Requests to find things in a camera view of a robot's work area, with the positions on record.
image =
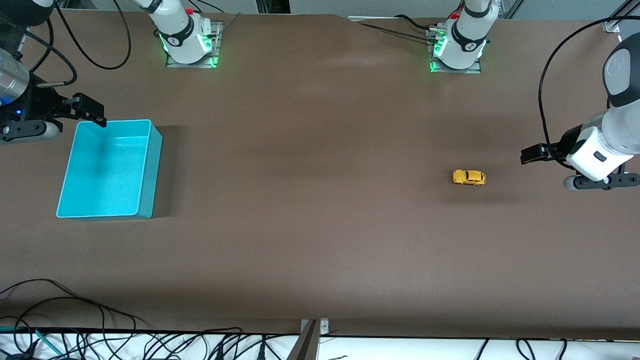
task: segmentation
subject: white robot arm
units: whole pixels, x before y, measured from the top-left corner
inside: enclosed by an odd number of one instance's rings
[[[211,52],[211,20],[184,9],[180,0],[133,0],[145,10],[160,32],[166,52],[177,62],[190,64]]]
[[[460,15],[449,17],[438,28],[446,31],[434,56],[452,69],[467,69],[482,55],[489,29],[498,18],[494,0],[464,0]]]
[[[611,52],[602,79],[611,108],[565,132],[559,142],[550,144],[553,154],[544,143],[524,149],[521,163],[553,160],[555,154],[577,172],[564,181],[570,190],[640,185],[638,174],[623,170],[640,154],[640,33]]]

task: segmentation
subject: blue bin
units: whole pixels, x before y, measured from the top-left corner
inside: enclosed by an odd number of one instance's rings
[[[162,136],[151,120],[79,122],[56,215],[80,220],[150,218]]]

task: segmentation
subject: yellow toy car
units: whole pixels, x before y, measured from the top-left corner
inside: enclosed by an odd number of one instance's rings
[[[480,186],[486,184],[486,175],[482,171],[457,169],[453,170],[453,183]]]

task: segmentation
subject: silver metal cylinder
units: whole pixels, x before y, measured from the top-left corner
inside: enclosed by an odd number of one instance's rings
[[[0,106],[16,100],[29,85],[29,70],[0,49]]]

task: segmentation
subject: brown tabletop surface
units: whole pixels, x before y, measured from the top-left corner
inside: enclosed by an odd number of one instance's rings
[[[568,170],[519,160],[543,141],[545,61],[583,22],[496,22],[477,76],[432,74],[420,40],[333,15],[240,15],[217,69],[166,69],[148,15],[126,16],[133,52],[116,71],[90,65],[52,16],[79,73],[58,91],[157,126],[154,217],[56,218],[73,120],[51,141],[2,147],[2,287],[56,279],[155,329],[294,331],[323,317],[346,334],[640,335],[640,190],[569,192]],[[122,59],[117,13],[68,19],[99,63]],[[374,23],[420,35],[403,20]],[[34,32],[46,38],[45,26]],[[616,44],[594,27],[551,66],[553,140],[605,109],[602,65]],[[43,50],[27,41],[24,62]],[[37,73],[70,76],[53,54]],[[488,184],[453,185],[456,168]],[[57,294],[25,285],[0,315]],[[99,326],[95,309],[39,314],[49,320],[35,324]]]

